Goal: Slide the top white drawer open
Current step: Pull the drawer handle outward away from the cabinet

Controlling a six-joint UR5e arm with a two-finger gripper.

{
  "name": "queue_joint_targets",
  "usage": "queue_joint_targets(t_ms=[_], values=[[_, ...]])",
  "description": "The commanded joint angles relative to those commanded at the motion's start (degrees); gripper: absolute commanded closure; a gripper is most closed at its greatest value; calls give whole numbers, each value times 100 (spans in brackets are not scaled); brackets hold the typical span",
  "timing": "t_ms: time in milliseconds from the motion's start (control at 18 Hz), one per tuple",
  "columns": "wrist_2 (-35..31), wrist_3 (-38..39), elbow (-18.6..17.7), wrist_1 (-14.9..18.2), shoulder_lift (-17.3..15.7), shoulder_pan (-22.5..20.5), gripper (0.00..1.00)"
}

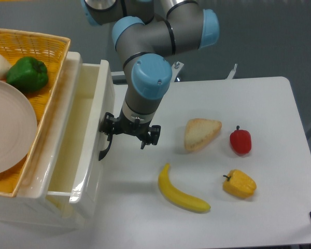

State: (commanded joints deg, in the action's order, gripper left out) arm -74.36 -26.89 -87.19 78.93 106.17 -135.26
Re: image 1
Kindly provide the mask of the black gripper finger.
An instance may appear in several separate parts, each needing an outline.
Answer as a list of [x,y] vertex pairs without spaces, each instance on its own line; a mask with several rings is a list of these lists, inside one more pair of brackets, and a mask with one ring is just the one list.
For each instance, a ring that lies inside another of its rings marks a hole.
[[112,144],[112,138],[116,131],[116,123],[117,123],[117,118],[115,118],[112,113],[106,112],[104,115],[104,118],[101,121],[99,131],[107,135],[108,145],[104,150],[101,150],[100,153],[109,152],[111,148],[111,144]]
[[140,135],[140,141],[142,142],[140,148],[144,149],[146,145],[157,145],[160,133],[160,125],[152,125],[151,127],[148,127],[146,131]]

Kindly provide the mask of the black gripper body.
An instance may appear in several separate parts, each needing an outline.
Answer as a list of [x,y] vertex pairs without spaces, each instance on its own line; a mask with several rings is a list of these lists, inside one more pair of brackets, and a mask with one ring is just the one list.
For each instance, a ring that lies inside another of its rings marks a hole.
[[149,135],[150,122],[130,121],[124,114],[120,114],[114,123],[114,134],[128,134],[136,136],[138,139],[146,139]]

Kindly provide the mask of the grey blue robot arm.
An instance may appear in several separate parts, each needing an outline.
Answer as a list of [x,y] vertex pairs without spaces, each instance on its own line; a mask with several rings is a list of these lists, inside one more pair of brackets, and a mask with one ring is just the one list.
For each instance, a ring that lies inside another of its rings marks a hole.
[[112,42],[128,84],[120,115],[106,113],[99,131],[108,141],[127,134],[143,146],[156,145],[161,127],[151,121],[173,75],[166,58],[215,44],[220,34],[217,15],[197,1],[162,1],[165,17],[160,19],[154,1],[82,1],[81,5],[91,24],[113,24]]

